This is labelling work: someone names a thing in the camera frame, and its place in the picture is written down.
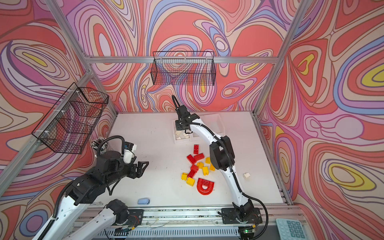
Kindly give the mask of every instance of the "red toy block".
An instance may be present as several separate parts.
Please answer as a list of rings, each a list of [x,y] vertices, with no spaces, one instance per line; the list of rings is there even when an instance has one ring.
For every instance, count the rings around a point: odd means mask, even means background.
[[[194,159],[195,159],[196,162],[201,160],[201,159],[203,159],[203,158],[204,158],[204,154],[203,153],[200,153],[200,154],[194,156]]]
[[[197,181],[197,190],[203,195],[208,195],[213,191],[214,185],[214,182],[199,178]]]
[[[193,146],[193,154],[199,154],[199,146],[197,144]]]
[[[187,177],[193,178],[198,170],[199,170],[199,167],[197,167],[195,164],[192,165],[191,171],[188,173]]]
[[[192,155],[190,155],[190,154],[187,156],[187,159],[192,164],[195,164],[197,162],[197,160],[195,160],[195,158],[192,157]]]

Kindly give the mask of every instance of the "robotic arm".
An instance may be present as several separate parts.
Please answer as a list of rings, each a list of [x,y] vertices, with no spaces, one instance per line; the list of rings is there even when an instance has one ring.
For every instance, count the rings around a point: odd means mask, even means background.
[[[120,138],[122,141],[121,153],[107,151],[100,155],[101,147],[109,140]],[[84,175],[68,183],[60,192],[55,204],[52,217],[45,223],[33,240],[60,240],[68,232],[73,222],[80,214],[94,202],[100,194],[108,189],[112,195],[113,189],[120,179],[141,177],[149,162],[135,164],[136,156],[133,151],[136,146],[125,142],[121,136],[113,136],[102,141],[96,151],[96,166],[89,169]],[[115,199],[111,201],[97,217],[66,239],[91,239],[100,229],[113,223],[124,224],[129,216],[127,206]]]
[[[172,100],[178,116],[178,120],[175,121],[176,130],[184,130],[185,133],[191,133],[187,132],[187,130],[195,132],[202,137],[207,144],[209,144],[211,163],[223,174],[224,179],[231,191],[236,221],[239,223],[255,223],[255,225],[262,223],[261,215],[254,214],[254,210],[256,210],[256,208],[253,206],[251,199],[259,202],[263,206],[266,214],[265,226],[261,233],[252,239],[260,237],[268,226],[268,212],[263,202],[259,199],[246,195],[242,191],[242,187],[238,181],[236,173],[234,160],[235,154],[233,152],[231,140],[228,136],[222,137],[212,132],[206,125],[204,125],[203,121],[197,114],[190,114],[185,105],[180,105],[174,95],[172,95]],[[218,213],[223,218],[229,218],[220,212]]]

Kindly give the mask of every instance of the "wire basket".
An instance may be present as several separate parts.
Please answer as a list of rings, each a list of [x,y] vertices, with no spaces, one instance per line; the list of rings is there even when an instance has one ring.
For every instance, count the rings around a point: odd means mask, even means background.
[[[53,121],[38,136],[37,127],[32,134],[53,152],[81,154],[108,99],[107,94],[93,88],[77,87]]]
[[[212,51],[154,51],[153,57],[153,85],[215,85]]]

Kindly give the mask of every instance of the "divided storage bin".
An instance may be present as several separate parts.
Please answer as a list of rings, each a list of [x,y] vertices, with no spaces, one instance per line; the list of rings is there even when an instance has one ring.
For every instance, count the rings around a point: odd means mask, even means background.
[[[53,121],[33,135],[53,152],[81,154],[107,104],[107,94],[77,88]]]

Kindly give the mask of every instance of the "calculator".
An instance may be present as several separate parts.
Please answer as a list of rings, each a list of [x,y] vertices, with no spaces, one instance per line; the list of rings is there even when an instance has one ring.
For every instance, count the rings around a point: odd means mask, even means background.
[[[281,240],[308,240],[303,225],[298,220],[277,218],[276,225]]]

